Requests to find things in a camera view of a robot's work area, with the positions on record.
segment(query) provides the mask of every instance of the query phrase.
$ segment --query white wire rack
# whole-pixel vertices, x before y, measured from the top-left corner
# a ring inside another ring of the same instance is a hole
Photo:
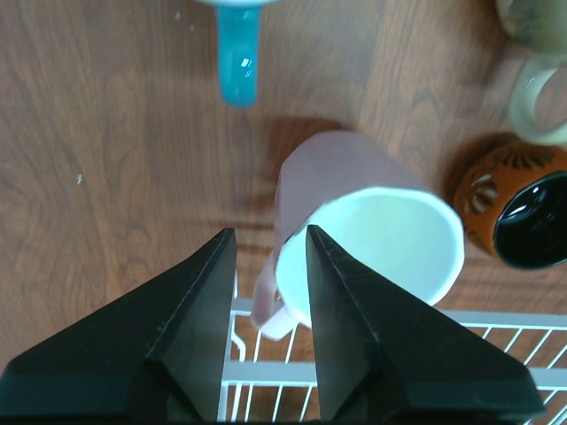
[[[236,421],[237,419],[248,421],[252,404],[252,394],[254,388],[276,387],[277,395],[274,403],[271,421],[276,421],[282,391],[285,388],[305,388],[306,395],[301,411],[298,412],[298,420],[303,421],[306,415],[309,399],[313,389],[317,386],[315,375],[315,364],[313,362],[290,362],[291,353],[294,348],[296,330],[291,333],[290,341],[287,346],[285,359],[282,361],[259,361],[260,344],[262,335],[257,333],[256,342],[253,347],[252,361],[246,359],[247,346],[245,341],[238,336],[235,331],[235,319],[237,316],[250,316],[252,300],[248,298],[236,297],[232,303],[230,316],[230,330],[227,338],[227,348],[224,371],[222,375],[221,402],[219,405],[219,421]],[[480,332],[484,339],[487,339],[497,329],[510,329],[515,331],[505,347],[501,347],[505,352],[513,349],[518,338],[528,331],[540,331],[542,336],[527,357],[519,359],[528,365],[540,352],[542,347],[550,340],[552,334],[560,335],[559,341],[567,339],[567,315],[551,314],[529,314],[529,313],[484,313],[484,312],[464,312],[464,311],[443,311],[451,319],[461,323],[467,328],[473,328]],[[232,344],[237,347],[238,359],[231,359]],[[544,367],[530,367],[533,379],[538,389],[542,393],[544,403],[549,407],[554,400],[563,400],[562,394],[567,394],[567,368],[558,367],[562,357],[567,351],[567,344],[561,342],[553,358]],[[233,387],[229,397],[229,388]],[[244,418],[238,418],[241,406],[243,387],[248,388],[245,401]],[[228,405],[232,404],[230,417],[227,415]],[[554,406],[553,411],[548,409],[548,417],[545,421],[535,423],[547,423],[560,425],[567,423],[567,406],[564,401],[559,406]]]

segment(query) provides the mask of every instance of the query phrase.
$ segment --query wire rack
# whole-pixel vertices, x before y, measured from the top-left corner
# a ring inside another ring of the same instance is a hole
[[[303,388],[305,389],[305,398],[301,409],[297,412],[297,420],[304,421],[309,400],[317,386],[315,364],[313,362],[290,361],[297,328],[291,332],[283,360],[265,361],[258,359],[263,340],[260,332],[257,332],[253,346],[252,360],[246,360],[246,353],[248,353],[250,347],[236,332],[236,317],[249,318],[251,309],[251,299],[240,297],[233,299],[218,419],[219,421],[249,421],[254,389],[270,387],[277,388],[276,401],[271,417],[261,419],[276,421],[278,411],[285,408],[285,406],[280,406],[283,390],[286,388]],[[490,341],[491,335],[499,331],[511,334],[511,336],[506,337],[508,341],[504,346],[496,345],[523,361],[530,368],[544,404],[548,408],[546,418],[536,420],[534,424],[560,425],[567,422],[567,405],[565,403],[565,399],[567,399],[567,368],[559,367],[567,357],[564,356],[567,351],[567,315],[464,311],[442,311],[442,313],[466,328],[470,328],[489,342],[492,342]],[[522,336],[530,332],[538,334],[535,339],[533,335],[530,338],[534,342],[533,347],[530,347],[528,352],[524,350],[524,354],[521,356],[515,355],[513,353],[515,344]],[[551,339],[554,340],[553,344],[549,344]],[[237,348],[235,359],[231,358],[233,345]],[[546,361],[543,366],[533,367],[534,359],[538,356],[538,353],[543,351],[547,356],[552,352],[553,357]],[[245,400],[242,399],[244,392],[247,392]],[[244,416],[242,414],[243,403],[245,403]]]

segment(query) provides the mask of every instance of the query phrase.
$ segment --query orange mug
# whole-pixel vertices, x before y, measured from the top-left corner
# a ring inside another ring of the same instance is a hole
[[[467,237],[523,269],[567,259],[567,151],[516,139],[464,175],[454,208]]]

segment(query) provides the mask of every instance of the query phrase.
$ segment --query wooden surface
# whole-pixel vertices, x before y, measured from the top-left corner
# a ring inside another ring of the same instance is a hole
[[[286,0],[263,12],[259,98],[242,111],[220,100],[215,43],[213,10],[188,0],[0,3],[0,367],[222,227],[237,229],[250,297],[279,166],[318,131],[369,135],[447,196],[509,129],[527,57],[491,0]],[[567,114],[566,77],[544,90],[547,123]],[[565,272],[468,246],[441,306],[567,313]],[[307,331],[298,343],[309,359]]]

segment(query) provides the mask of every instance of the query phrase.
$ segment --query teal mug handle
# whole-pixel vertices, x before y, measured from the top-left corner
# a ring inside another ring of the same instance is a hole
[[[260,7],[216,8],[221,94],[236,107],[256,100],[260,12]]]

